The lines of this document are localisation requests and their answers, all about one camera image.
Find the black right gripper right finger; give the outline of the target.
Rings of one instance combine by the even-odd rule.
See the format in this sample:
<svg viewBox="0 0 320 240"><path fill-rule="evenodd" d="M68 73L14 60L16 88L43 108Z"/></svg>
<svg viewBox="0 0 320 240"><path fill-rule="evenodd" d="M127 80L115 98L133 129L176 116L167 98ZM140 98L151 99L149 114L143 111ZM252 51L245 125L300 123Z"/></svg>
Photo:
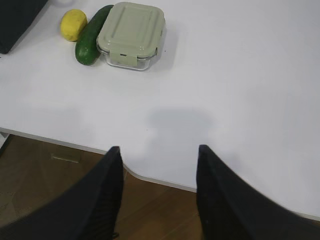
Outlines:
<svg viewBox="0 0 320 240"><path fill-rule="evenodd" d="M196 205L206 240L318 240L320 227L270 200L200 145Z"/></svg>

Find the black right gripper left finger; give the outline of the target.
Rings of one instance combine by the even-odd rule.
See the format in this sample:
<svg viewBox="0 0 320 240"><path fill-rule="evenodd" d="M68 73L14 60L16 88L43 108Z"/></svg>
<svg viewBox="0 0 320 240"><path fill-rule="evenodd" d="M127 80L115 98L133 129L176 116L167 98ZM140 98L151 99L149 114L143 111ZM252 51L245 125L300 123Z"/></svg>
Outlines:
<svg viewBox="0 0 320 240"><path fill-rule="evenodd" d="M124 188L124 166L113 146L76 184L0 229L2 240L112 240Z"/></svg>

